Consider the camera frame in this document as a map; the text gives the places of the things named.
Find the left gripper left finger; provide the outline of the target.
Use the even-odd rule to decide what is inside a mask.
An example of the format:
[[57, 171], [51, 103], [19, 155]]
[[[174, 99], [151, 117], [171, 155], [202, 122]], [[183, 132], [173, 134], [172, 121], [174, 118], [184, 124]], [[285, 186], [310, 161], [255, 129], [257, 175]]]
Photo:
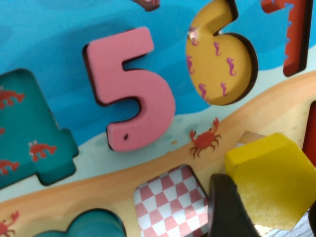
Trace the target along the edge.
[[212, 174], [208, 195], [208, 235], [210, 237], [255, 237], [237, 186], [227, 174]]

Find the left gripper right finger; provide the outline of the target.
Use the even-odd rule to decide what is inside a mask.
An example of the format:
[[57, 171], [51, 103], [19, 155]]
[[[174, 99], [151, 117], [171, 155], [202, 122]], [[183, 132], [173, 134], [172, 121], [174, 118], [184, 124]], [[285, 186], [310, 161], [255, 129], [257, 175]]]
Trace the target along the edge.
[[308, 220], [312, 231], [316, 231], [316, 201], [308, 210]]

